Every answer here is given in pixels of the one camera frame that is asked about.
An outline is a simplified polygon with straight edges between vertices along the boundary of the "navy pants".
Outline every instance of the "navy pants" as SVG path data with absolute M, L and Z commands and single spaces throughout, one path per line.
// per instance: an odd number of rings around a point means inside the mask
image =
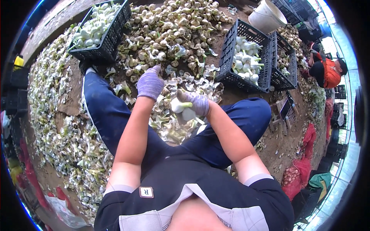
M 109 151 L 115 155 L 131 114 L 129 108 L 115 95 L 108 82 L 94 72 L 89 72 L 84 77 L 82 97 L 90 119 Z M 232 105 L 222 106 L 222 109 L 244 131 L 253 145 L 261 138 L 271 119 L 269 104 L 260 98 L 244 99 Z M 142 162 L 143 173 L 167 156 L 177 154 L 196 155 L 219 169 L 225 169 L 232 164 L 210 125 L 193 139 L 175 147 L 166 144 L 148 126 L 148 144 Z

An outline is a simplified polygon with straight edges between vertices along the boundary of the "black cap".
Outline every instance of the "black cap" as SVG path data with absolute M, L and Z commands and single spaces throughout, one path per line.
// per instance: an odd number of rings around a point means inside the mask
M 347 71 L 348 71 L 348 67 L 347 67 L 346 62 L 344 62 L 344 60 L 341 59 L 341 58 L 338 58 L 338 62 L 340 64 L 340 68 L 342 69 L 342 72 L 340 74 L 341 75 L 346 75 Z

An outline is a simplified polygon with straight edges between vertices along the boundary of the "ground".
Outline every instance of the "ground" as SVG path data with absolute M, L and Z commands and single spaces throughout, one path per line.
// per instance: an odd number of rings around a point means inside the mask
M 63 0 L 58 3 L 58 5 L 51 10 L 46 17 L 40 22 L 39 26 L 37 26 L 34 31 L 32 32 L 32 36 L 29 38 L 28 42 L 25 45 L 24 50 L 22 51 L 25 61 L 28 64 L 32 63 L 32 59 L 34 59 L 37 54 L 42 50 L 43 46 L 46 42 L 50 42 L 55 39 L 63 30 L 64 27 L 68 26 L 71 22 L 71 18 L 81 18 L 86 9 L 89 8 L 91 1 L 85 0 Z M 253 11 L 248 6 L 240 6 L 238 1 L 232 2 L 235 6 L 239 8 L 239 12 L 233 16 L 234 19 L 241 19 L 243 21 L 248 21 L 248 15 Z M 227 5 L 225 2 L 220 2 L 220 5 Z M 225 12 L 227 15 L 231 15 L 225 7 L 220 7 L 220 10 Z M 213 45 L 214 51 L 216 54 L 221 55 L 221 49 L 223 45 L 223 35 L 219 35 L 219 39 L 217 39 L 217 43 Z M 208 57 L 206 59 L 206 65 L 214 64 L 218 67 L 219 56 L 217 57 Z M 72 58 L 69 63 L 65 65 L 66 67 L 70 66 L 72 70 L 72 82 L 70 86 L 72 86 L 72 91 L 69 92 L 68 99 L 65 105 L 61 105 L 59 107 L 59 112 L 57 114 L 57 127 L 58 129 L 63 124 L 63 119 L 66 115 L 79 115 L 79 104 L 81 99 L 81 87 L 82 87 L 82 75 L 78 69 L 78 60 Z M 120 83 L 124 79 L 124 76 L 118 74 L 115 77 L 115 82 Z M 298 76 L 299 82 L 305 81 Z M 263 137 L 261 138 L 261 143 L 257 148 L 257 152 L 260 155 L 263 163 L 267 166 L 268 170 L 272 175 L 276 177 L 276 179 L 281 182 L 283 171 L 287 167 L 292 164 L 292 160 L 295 158 L 299 158 L 296 154 L 297 147 L 302 145 L 302 139 L 305 134 L 305 129 L 307 128 L 307 116 L 306 113 L 310 105 L 303 101 L 302 95 L 298 90 L 290 90 L 293 98 L 296 101 L 296 105 L 299 111 L 299 116 L 295 119 L 292 119 L 292 129 L 288 132 L 287 136 L 284 136 L 282 132 L 281 125 L 277 126 L 276 130 L 272 131 L 270 128 L 267 128 L 266 132 L 264 133 Z M 224 94 L 222 95 L 222 105 L 232 104 L 239 100 L 245 99 L 247 97 L 260 97 L 264 98 L 270 104 L 276 102 L 276 100 L 282 99 L 283 94 L 278 94 L 277 92 L 271 92 L 269 94 L 263 95 L 246 95 L 243 92 L 235 91 L 234 89 L 225 88 Z M 63 176 L 62 174 L 57 175 L 55 170 L 48 164 L 40 167 L 40 159 L 38 156 L 34 155 L 34 149 L 31 145 L 34 140 L 33 129 L 29 123 L 29 114 L 28 118 L 24 119 L 22 122 L 22 128 L 25 133 L 25 137 L 27 138 L 28 150 L 30 155 L 33 157 L 33 165 L 37 174 L 37 178 L 40 182 L 41 187 L 44 189 L 45 194 L 49 191 L 55 192 L 55 187 L 63 186 Z M 316 124 L 316 141 L 314 145 L 313 151 L 313 159 L 311 161 L 311 165 L 313 169 L 317 169 L 317 166 L 321 160 L 323 155 L 325 144 L 326 144 L 326 120 L 325 118 L 322 119 L 320 124 Z M 77 195 L 74 192 L 67 191 L 64 189 L 64 192 L 70 198 L 73 206 L 76 210 L 80 207 L 80 203 L 78 201 Z M 57 230 L 69 230 L 70 228 L 67 226 L 63 226 L 63 224 L 54 224 L 52 226 L 54 231 Z

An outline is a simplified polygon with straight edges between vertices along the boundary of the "person in orange shirt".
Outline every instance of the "person in orange shirt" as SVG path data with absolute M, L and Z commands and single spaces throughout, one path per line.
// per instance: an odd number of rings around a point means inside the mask
M 347 74 L 348 68 L 346 63 L 341 58 L 338 58 L 336 61 L 327 59 L 322 50 L 317 52 L 310 49 L 310 52 L 315 55 L 319 61 L 316 61 L 308 72 L 302 73 L 303 77 L 314 77 L 322 88 L 333 88 L 338 86 L 342 75 Z

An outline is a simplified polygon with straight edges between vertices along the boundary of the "dirt floor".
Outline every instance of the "dirt floor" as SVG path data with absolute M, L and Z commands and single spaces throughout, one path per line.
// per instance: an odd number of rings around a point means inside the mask
M 90 6 L 91 1 L 84 1 L 84 0 L 63 0 L 60 1 L 58 4 L 60 4 L 60 7 L 66 7 L 67 9 L 69 7 L 77 7 L 81 6 L 82 9 L 80 10 L 74 10 L 74 14 L 78 12 L 82 12 L 87 7 L 87 3 Z M 221 11 L 225 12 L 228 16 L 232 16 L 224 7 L 220 7 Z M 248 21 L 248 14 L 250 14 L 253 10 L 248 6 L 239 7 L 239 12 L 232 16 L 233 18 L 241 19 L 243 21 Z M 33 36 L 29 39 L 29 41 L 26 43 L 25 49 L 24 49 L 24 55 L 25 59 L 35 57 L 34 53 L 39 52 L 39 49 L 34 48 L 33 51 L 31 49 L 31 46 L 37 46 L 42 44 L 43 41 L 49 41 L 50 38 L 45 38 L 47 36 L 51 35 L 51 30 L 48 28 L 47 30 L 44 30 L 44 35 L 42 35 L 42 25 L 48 26 L 50 23 L 52 23 L 54 20 L 56 21 L 64 21 L 66 20 L 66 15 L 68 10 L 55 10 L 54 14 L 58 12 L 54 17 L 48 16 L 47 19 L 43 19 L 43 21 L 40 22 L 39 26 L 35 28 L 33 31 Z M 68 17 L 73 17 L 73 14 L 70 12 L 68 13 Z M 216 54 L 219 54 L 217 57 L 208 56 L 206 59 L 206 65 L 214 64 L 218 67 L 219 57 L 221 55 L 221 49 L 223 45 L 223 35 L 219 35 L 217 39 L 217 43 L 213 45 L 213 50 Z M 65 67 L 70 66 L 72 71 L 72 82 L 70 83 L 70 86 L 72 86 L 72 90 L 69 92 L 67 102 L 65 105 L 60 105 L 59 112 L 57 114 L 57 127 L 58 129 L 63 124 L 63 119 L 66 115 L 79 115 L 79 104 L 81 99 L 81 87 L 82 87 L 82 76 L 80 74 L 80 71 L 78 69 L 78 60 L 75 58 L 72 58 L 69 63 L 65 65 Z M 121 72 L 118 74 L 114 80 L 116 83 L 120 83 L 125 79 L 125 77 Z M 299 81 L 305 81 L 300 76 L 298 77 Z M 263 137 L 261 138 L 261 142 L 259 144 L 259 147 L 257 148 L 257 152 L 260 155 L 262 161 L 269 169 L 270 173 L 276 177 L 276 179 L 281 182 L 283 171 L 287 167 L 289 167 L 292 164 L 292 160 L 295 158 L 299 158 L 300 155 L 297 155 L 297 147 L 302 145 L 302 139 L 305 134 L 305 129 L 308 126 L 307 123 L 307 117 L 306 112 L 309 105 L 307 105 L 305 102 L 303 102 L 302 95 L 297 90 L 290 90 L 293 98 L 296 101 L 297 109 L 299 111 L 299 116 L 297 116 L 294 120 L 292 120 L 292 129 L 288 131 L 287 136 L 283 134 L 283 129 L 281 125 L 278 125 L 274 131 L 272 131 L 270 128 L 266 130 Z M 271 92 L 269 94 L 263 94 L 263 95 L 247 95 L 245 93 L 242 93 L 240 91 L 235 91 L 234 89 L 225 88 L 224 94 L 222 95 L 222 101 L 221 105 L 227 105 L 235 103 L 239 100 L 248 98 L 248 97 L 260 97 L 264 98 L 266 101 L 268 101 L 270 104 L 275 103 L 277 100 L 283 99 L 283 96 L 285 93 L 282 94 Z M 34 141 L 34 134 L 33 129 L 30 126 L 29 123 L 29 114 L 28 118 L 23 120 L 22 122 L 22 129 L 24 131 L 24 136 L 27 138 L 27 144 L 28 144 L 28 151 L 30 155 L 33 157 L 33 164 L 34 168 L 37 174 L 37 179 L 40 182 L 41 187 L 44 189 L 45 194 L 52 191 L 55 193 L 55 188 L 57 186 L 61 186 L 61 188 L 64 188 L 63 181 L 66 180 L 63 178 L 62 174 L 57 174 L 52 166 L 50 166 L 48 163 L 46 163 L 44 166 L 40 165 L 41 158 L 34 155 L 34 149 L 32 146 L 32 143 Z M 321 124 L 316 125 L 318 128 L 317 138 L 314 145 L 314 151 L 313 151 L 313 159 L 311 161 L 311 165 L 313 169 L 317 169 L 317 166 L 321 160 L 321 157 L 323 155 L 323 151 L 325 149 L 325 138 L 326 138 L 326 122 L 325 118 L 322 119 Z M 68 197 L 70 198 L 74 208 L 78 211 L 78 209 L 81 207 L 81 204 L 78 201 L 77 195 L 74 192 L 68 191 L 64 189 L 64 192 Z M 54 225 L 54 227 L 49 224 L 54 231 L 57 230 L 72 230 L 71 228 L 65 226 L 60 227 L 59 225 Z

